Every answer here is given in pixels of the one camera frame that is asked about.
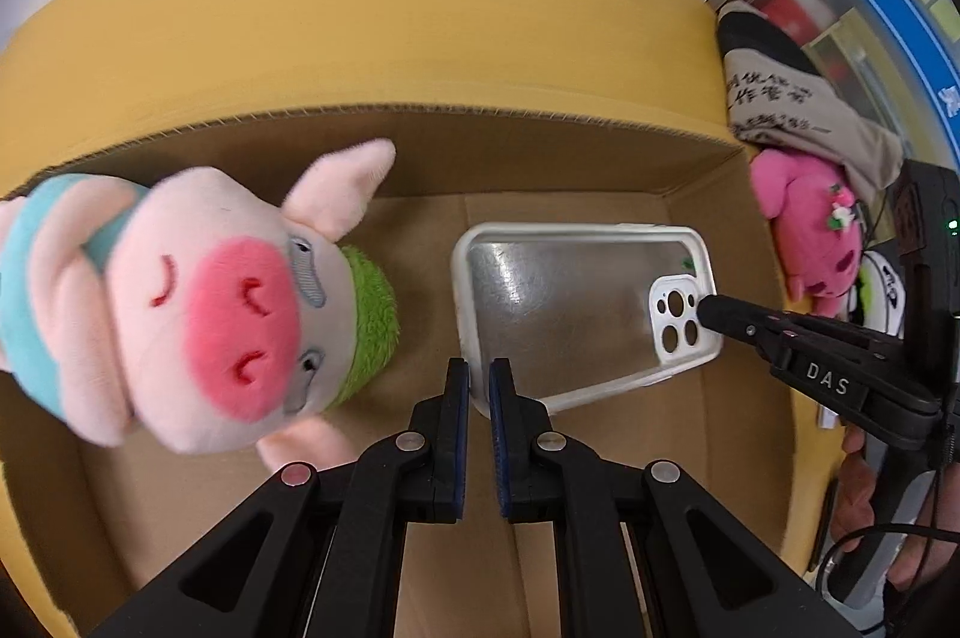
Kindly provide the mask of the person right hand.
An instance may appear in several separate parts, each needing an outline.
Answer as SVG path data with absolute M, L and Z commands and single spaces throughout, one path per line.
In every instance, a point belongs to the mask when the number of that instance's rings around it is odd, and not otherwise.
M 836 491 L 835 509 L 833 510 L 830 535 L 838 540 L 850 532 L 857 531 L 874 523 L 874 510 L 869 500 L 875 489 L 874 471 L 867 466 L 862 457 L 862 448 L 866 445 L 866 434 L 852 423 L 844 429 L 843 452 L 844 461 L 839 466 L 838 490 Z M 939 501 L 937 501 L 937 523 L 944 528 L 958 528 L 958 471 L 950 466 L 944 476 L 944 485 Z M 897 591 L 907 592 L 911 583 L 924 585 L 934 579 L 952 557 L 953 544 L 935 542 L 929 552 L 928 562 L 924 565 L 923 573 L 918 573 L 919 563 L 923 557 L 924 540 L 910 537 L 901 547 L 895 563 L 890 567 L 889 583 Z

